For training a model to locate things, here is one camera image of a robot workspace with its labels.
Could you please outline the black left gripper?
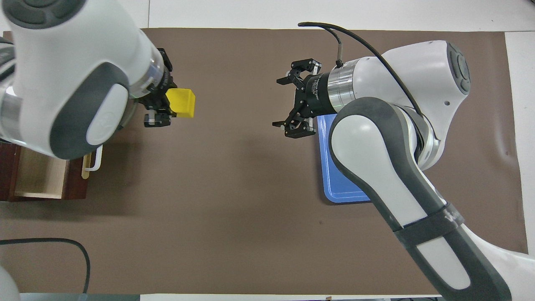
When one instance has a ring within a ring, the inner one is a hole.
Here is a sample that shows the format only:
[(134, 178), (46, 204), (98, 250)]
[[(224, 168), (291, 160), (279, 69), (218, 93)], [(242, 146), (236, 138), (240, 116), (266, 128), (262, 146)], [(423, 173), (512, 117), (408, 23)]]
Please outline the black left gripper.
[(146, 128), (171, 125), (176, 112), (170, 109), (166, 92), (173, 88), (172, 63), (164, 48), (158, 48), (163, 63), (151, 64), (138, 83), (138, 101), (145, 106)]

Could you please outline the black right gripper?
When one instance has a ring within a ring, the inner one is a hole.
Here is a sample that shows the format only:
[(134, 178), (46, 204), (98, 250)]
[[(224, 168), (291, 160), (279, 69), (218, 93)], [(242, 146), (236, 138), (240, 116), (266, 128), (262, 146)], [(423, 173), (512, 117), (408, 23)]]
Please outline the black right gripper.
[[(305, 88), (305, 101), (294, 104), (285, 120), (272, 122), (272, 126), (283, 130), (285, 137), (298, 139), (315, 135), (317, 131), (313, 127), (313, 118), (336, 114), (328, 92), (330, 73), (318, 74), (321, 67), (322, 63), (315, 59), (293, 61), (291, 69), (276, 80), (277, 84), (294, 84), (296, 89)], [(303, 79), (302, 72), (309, 72), (310, 75)]]

